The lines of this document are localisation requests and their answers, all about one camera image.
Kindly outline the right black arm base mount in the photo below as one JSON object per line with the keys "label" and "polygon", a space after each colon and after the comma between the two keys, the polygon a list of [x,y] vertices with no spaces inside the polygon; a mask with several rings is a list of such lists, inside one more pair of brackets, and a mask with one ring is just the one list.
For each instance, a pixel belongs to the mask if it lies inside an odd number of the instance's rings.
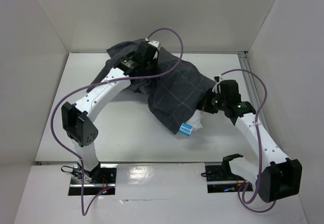
{"label": "right black arm base mount", "polygon": [[232,154],[223,157],[221,162],[205,163],[205,171],[200,175],[207,181],[207,192],[213,193],[234,193],[240,187],[244,187],[247,181],[232,172],[230,162],[243,160],[243,155]]}

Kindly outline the dark grey checked pillowcase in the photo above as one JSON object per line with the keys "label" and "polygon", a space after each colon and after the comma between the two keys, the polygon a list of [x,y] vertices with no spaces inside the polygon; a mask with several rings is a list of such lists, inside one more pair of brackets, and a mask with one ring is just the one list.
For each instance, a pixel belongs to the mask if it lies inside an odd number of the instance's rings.
{"label": "dark grey checked pillowcase", "polygon": [[164,48],[159,50],[157,65],[157,73],[171,72],[159,78],[134,80],[127,90],[146,94],[150,112],[171,133],[176,134],[215,83],[192,63],[179,60]]}

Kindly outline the white pillow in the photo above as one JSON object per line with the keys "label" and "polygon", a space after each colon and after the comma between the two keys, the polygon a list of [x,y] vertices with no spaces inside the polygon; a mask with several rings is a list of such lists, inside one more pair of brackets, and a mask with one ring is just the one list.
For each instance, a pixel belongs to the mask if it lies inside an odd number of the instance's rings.
{"label": "white pillow", "polygon": [[201,124],[201,119],[203,113],[200,110],[196,110],[194,114],[185,122],[186,125],[190,126],[190,132],[188,135],[191,135],[192,132],[201,129],[203,126]]}

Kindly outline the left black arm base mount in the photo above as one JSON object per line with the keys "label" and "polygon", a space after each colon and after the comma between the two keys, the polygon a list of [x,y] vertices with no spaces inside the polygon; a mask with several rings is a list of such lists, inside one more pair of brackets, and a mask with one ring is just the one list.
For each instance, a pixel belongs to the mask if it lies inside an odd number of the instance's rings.
{"label": "left black arm base mount", "polygon": [[[71,175],[69,184],[69,196],[80,196],[82,188],[82,172],[75,166],[62,166],[61,171]],[[85,175],[84,195],[94,196],[100,192],[101,195],[115,195],[116,166],[104,164],[99,174],[92,180]]]}

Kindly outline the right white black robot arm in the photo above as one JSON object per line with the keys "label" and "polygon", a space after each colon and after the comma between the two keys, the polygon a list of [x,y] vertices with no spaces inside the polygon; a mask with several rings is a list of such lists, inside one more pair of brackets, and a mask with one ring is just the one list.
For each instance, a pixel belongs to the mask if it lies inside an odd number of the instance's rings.
{"label": "right white black robot arm", "polygon": [[244,135],[258,157],[258,163],[253,164],[241,154],[225,156],[220,170],[207,171],[206,177],[243,178],[266,203],[299,193],[302,176],[300,161],[290,159],[275,143],[259,121],[252,104],[242,101],[235,80],[223,80],[208,89],[198,109],[210,114],[222,111]]}

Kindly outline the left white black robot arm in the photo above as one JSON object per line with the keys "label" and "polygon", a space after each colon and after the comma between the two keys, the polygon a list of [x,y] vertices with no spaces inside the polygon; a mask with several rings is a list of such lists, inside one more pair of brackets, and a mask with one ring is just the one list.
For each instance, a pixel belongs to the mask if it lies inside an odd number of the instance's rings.
{"label": "left white black robot arm", "polygon": [[78,167],[87,182],[94,183],[100,177],[101,166],[94,146],[99,131],[94,121],[115,96],[131,85],[131,77],[156,74],[159,49],[160,42],[155,40],[146,39],[139,43],[135,51],[114,62],[110,71],[100,80],[100,86],[93,88],[74,104],[66,102],[61,107],[63,129],[81,157]]}

